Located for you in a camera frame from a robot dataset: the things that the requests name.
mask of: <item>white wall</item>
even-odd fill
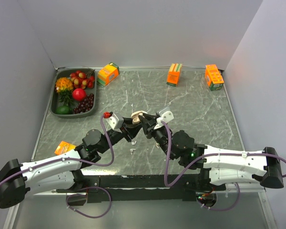
[[[273,146],[286,158],[286,0],[263,1],[224,77],[246,149]],[[286,178],[284,184],[284,189],[267,190],[282,229]]]
[[[0,169],[31,158],[54,67],[14,0],[0,0]],[[0,209],[0,228],[8,210]]]
[[[55,67],[225,69],[262,0],[18,0]]]

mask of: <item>tabletop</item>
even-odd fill
[[[182,71],[177,87],[166,84],[168,69],[123,71],[106,87],[98,87],[93,115],[78,119],[61,119],[48,110],[34,160],[55,156],[61,141],[75,145],[91,129],[99,129],[101,115],[108,111],[130,117],[132,112],[143,110],[155,114],[165,106],[171,108],[174,120],[169,123],[173,133],[184,130],[195,142],[214,147],[242,150],[241,141],[225,90],[210,91],[203,69]],[[84,175],[147,175],[163,174],[165,154],[153,139],[146,139],[140,131],[133,146],[126,140],[117,143],[115,160],[109,167],[87,167]],[[111,160],[109,151],[100,154],[99,163]],[[169,173],[178,174],[183,167],[178,160],[170,162]]]

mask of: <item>orange box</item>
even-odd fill
[[[166,84],[176,87],[182,70],[181,63],[172,63],[168,71]]]
[[[224,85],[224,79],[215,64],[205,66],[204,77],[211,91],[219,90]]]
[[[60,154],[64,154],[72,149],[75,149],[75,145],[72,145],[70,143],[61,141],[60,144],[58,145],[58,147],[55,150],[55,154],[56,155],[60,155]]]
[[[103,67],[97,77],[97,83],[101,87],[106,86],[120,74],[120,68],[115,63],[109,63]]]

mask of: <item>pineapple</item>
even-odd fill
[[[66,77],[62,77],[56,81],[55,87],[56,92],[61,96],[59,102],[65,106],[70,106],[72,104],[72,81]]]

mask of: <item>gray tray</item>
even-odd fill
[[[81,113],[81,114],[56,114],[55,111],[56,111],[56,108],[59,107],[59,106],[62,106],[63,104],[59,102],[59,95],[56,93],[55,91],[55,83],[56,81],[59,79],[59,78],[62,78],[62,77],[67,77],[69,78],[70,77],[70,74],[71,73],[74,73],[76,72],[77,70],[80,70],[82,71],[83,73],[87,73],[88,71],[90,71],[91,69],[87,69],[87,68],[74,68],[74,69],[67,69],[67,70],[63,70],[59,73],[57,73],[56,77],[55,77],[55,80],[54,80],[54,86],[53,86],[53,90],[52,90],[52,96],[51,96],[51,105],[50,105],[50,110],[51,110],[51,113],[54,115],[54,116],[57,116],[59,118],[82,118],[82,117],[87,117],[87,116],[90,116],[93,114],[94,112],[94,109],[95,109],[95,98],[96,98],[96,79],[95,79],[95,82],[94,82],[94,87],[93,88],[86,88],[85,89],[85,92],[87,94],[90,94],[90,93],[93,93],[94,94],[94,101],[93,101],[93,107],[91,108],[90,111],[88,112],[84,112],[84,113]],[[77,101],[74,101],[74,104],[73,106],[71,106],[71,108],[75,108],[77,107],[78,105],[78,102]]]

